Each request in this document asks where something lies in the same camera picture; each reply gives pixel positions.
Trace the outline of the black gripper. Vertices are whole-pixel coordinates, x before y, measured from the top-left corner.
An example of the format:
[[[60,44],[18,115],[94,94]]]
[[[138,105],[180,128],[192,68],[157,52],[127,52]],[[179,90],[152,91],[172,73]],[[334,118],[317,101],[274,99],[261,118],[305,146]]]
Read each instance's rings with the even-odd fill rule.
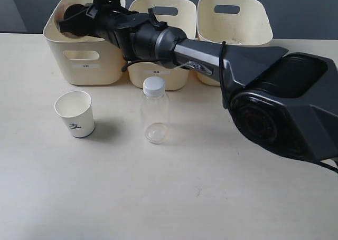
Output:
[[[131,22],[136,14],[136,11],[124,7],[113,10],[94,5],[88,7],[87,14],[86,10],[66,10],[63,19],[58,21],[59,31],[65,37],[99,37],[120,48],[123,53],[131,53]],[[89,30],[78,26],[88,22]]]

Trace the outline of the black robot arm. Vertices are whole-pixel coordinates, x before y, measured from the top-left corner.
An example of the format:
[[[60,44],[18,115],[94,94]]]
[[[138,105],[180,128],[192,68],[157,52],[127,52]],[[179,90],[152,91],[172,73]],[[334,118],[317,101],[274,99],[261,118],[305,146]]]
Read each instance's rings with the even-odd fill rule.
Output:
[[[329,58],[280,46],[245,47],[191,40],[152,9],[71,5],[61,33],[100,37],[131,65],[188,67],[221,85],[222,103],[250,141],[282,157],[337,159],[337,66]]]

